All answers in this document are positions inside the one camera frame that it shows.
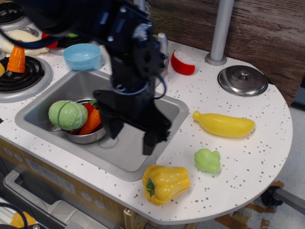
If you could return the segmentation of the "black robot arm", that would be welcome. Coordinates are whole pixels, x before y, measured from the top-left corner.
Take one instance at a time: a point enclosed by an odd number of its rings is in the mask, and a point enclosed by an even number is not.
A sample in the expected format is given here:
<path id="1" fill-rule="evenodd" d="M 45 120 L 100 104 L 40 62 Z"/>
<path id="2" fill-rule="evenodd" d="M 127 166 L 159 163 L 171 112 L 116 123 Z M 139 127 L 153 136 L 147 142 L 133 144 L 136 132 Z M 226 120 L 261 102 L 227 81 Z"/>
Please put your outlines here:
<path id="1" fill-rule="evenodd" d="M 144 131 L 143 153 L 166 141 L 171 122 L 156 108 L 155 80 L 165 67 L 165 55 L 153 36 L 146 13 L 127 0 L 22 0 L 25 15 L 50 44 L 75 33 L 103 45 L 110 56 L 109 90 L 95 90 L 107 134 L 115 138 L 124 124 Z"/>

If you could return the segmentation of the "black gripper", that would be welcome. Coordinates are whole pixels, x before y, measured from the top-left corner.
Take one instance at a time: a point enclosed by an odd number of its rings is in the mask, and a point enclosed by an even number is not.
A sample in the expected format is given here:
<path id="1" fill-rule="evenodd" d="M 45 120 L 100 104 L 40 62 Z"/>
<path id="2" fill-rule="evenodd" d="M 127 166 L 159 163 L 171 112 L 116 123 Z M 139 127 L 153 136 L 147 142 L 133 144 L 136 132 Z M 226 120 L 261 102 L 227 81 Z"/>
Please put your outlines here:
<path id="1" fill-rule="evenodd" d="M 115 139 L 124 124 L 140 129 L 145 132 L 143 154 L 150 156 L 159 143 L 167 141 L 171 128 L 171 121 L 154 103 L 155 79 L 140 80 L 132 87 L 110 79 L 109 88 L 93 92 L 107 135 Z"/>

